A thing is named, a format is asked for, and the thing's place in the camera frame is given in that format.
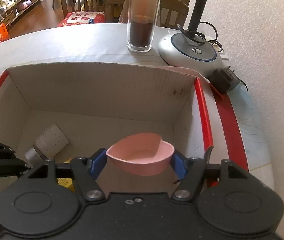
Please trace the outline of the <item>red cardboard box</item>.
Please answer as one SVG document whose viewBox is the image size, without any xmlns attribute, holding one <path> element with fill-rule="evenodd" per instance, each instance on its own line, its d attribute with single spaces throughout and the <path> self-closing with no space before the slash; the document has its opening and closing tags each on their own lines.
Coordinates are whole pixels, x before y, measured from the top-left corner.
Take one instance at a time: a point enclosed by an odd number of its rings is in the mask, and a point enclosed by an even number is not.
<svg viewBox="0 0 284 240">
<path fill-rule="evenodd" d="M 194 70 L 113 63 L 44 63 L 0 75 L 0 143 L 16 156 L 51 125 L 69 144 L 56 161 L 89 157 L 131 134 L 153 132 L 186 157 L 210 159 L 212 101 Z"/>
</svg>

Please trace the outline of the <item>wooden chair with pink towel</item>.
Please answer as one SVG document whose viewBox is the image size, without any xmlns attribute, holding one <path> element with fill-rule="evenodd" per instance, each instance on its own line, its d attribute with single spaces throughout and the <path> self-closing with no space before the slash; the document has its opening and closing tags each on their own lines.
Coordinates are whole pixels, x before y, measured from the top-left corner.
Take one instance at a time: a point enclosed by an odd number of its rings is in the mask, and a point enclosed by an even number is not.
<svg viewBox="0 0 284 240">
<path fill-rule="evenodd" d="M 119 23 L 136 20 L 154 23 L 159 27 L 176 29 L 183 26 L 188 15 L 188 6 L 179 0 L 103 0 L 107 23 L 114 23 L 114 8 L 120 5 Z"/>
</svg>

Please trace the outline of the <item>red cushion pack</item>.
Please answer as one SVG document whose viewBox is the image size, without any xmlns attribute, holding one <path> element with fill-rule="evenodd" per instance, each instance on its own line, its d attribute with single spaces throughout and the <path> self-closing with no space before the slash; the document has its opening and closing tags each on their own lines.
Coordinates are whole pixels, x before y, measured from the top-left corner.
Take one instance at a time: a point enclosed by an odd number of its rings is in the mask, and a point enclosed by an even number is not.
<svg viewBox="0 0 284 240">
<path fill-rule="evenodd" d="M 68 13 L 58 27 L 105 22 L 105 15 L 102 11 L 76 11 Z"/>
</svg>

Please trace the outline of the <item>glass jar with brown liquid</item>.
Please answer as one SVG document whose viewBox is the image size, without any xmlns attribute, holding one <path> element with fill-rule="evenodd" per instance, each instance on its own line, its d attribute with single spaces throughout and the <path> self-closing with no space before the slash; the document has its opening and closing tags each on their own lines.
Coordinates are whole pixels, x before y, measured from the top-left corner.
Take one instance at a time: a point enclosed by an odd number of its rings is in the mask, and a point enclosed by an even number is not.
<svg viewBox="0 0 284 240">
<path fill-rule="evenodd" d="M 127 46 L 137 53 L 151 50 L 160 0 L 128 0 Z"/>
</svg>

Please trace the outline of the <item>black power adapter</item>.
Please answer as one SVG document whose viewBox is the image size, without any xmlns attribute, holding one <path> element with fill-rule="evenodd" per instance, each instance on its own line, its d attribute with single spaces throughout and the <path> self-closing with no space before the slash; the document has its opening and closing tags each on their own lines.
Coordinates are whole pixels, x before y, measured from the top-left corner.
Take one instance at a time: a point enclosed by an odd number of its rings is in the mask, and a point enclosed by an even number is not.
<svg viewBox="0 0 284 240">
<path fill-rule="evenodd" d="M 235 71 L 230 67 L 215 69 L 208 79 L 213 88 L 220 94 L 226 94 L 228 91 L 236 88 L 241 82 Z"/>
</svg>

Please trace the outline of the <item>yellow small box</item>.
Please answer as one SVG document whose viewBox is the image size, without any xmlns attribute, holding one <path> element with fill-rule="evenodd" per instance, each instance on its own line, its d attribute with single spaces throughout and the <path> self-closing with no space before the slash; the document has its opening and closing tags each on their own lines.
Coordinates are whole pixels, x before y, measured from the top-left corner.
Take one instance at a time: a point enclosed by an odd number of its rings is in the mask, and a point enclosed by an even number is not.
<svg viewBox="0 0 284 240">
<path fill-rule="evenodd" d="M 71 178 L 63 178 L 63 172 L 56 171 L 57 182 L 60 186 L 65 187 L 66 189 L 75 192 L 75 187 Z"/>
</svg>

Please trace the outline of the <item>red white printed table mat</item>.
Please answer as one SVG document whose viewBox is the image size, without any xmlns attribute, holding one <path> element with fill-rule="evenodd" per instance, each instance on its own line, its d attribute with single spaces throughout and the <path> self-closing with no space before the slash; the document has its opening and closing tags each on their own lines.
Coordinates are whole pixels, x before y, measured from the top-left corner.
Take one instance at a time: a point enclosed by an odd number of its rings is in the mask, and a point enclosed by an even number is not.
<svg viewBox="0 0 284 240">
<path fill-rule="evenodd" d="M 88 24 L 53 28 L 0 44 L 0 75 L 19 66 L 44 63 L 113 63 L 166 67 L 154 45 L 148 53 L 126 46 L 125 24 Z M 209 116 L 213 122 L 211 163 L 231 159 L 265 185 L 273 187 L 273 171 L 258 115 L 243 85 L 226 95 L 212 88 Z"/>
</svg>

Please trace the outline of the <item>wooden tv cabinet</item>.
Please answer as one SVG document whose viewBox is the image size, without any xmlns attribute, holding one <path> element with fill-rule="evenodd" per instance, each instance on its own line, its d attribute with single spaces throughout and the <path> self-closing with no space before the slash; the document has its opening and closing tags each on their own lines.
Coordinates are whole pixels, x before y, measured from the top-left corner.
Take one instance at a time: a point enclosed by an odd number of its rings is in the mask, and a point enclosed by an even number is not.
<svg viewBox="0 0 284 240">
<path fill-rule="evenodd" d="M 7 30 L 15 24 L 25 13 L 30 11 L 35 5 L 39 4 L 41 0 L 18 0 L 7 7 L 5 11 L 0 14 L 0 25 L 3 23 Z"/>
</svg>

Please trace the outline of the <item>pink heart-shaped bowl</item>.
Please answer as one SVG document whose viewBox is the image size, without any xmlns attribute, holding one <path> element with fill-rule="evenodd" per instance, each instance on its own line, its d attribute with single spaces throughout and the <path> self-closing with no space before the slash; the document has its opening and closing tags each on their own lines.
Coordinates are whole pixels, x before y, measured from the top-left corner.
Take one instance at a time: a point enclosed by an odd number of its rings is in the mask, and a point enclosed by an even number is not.
<svg viewBox="0 0 284 240">
<path fill-rule="evenodd" d="M 156 133 L 133 134 L 116 142 L 106 155 L 119 169 L 138 176 L 155 176 L 167 169 L 174 146 Z"/>
</svg>

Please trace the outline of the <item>grey desk lamp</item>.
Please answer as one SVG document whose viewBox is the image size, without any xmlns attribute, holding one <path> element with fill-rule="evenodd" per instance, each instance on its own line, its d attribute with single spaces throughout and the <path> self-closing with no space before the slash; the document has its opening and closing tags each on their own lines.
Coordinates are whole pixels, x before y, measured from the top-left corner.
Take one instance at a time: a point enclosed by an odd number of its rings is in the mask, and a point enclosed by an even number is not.
<svg viewBox="0 0 284 240">
<path fill-rule="evenodd" d="M 188 29 L 177 25 L 177 33 L 164 36 L 158 43 L 159 54 L 167 64 L 193 69 L 204 77 L 223 66 L 220 54 L 197 30 L 206 2 L 196 0 Z"/>
</svg>

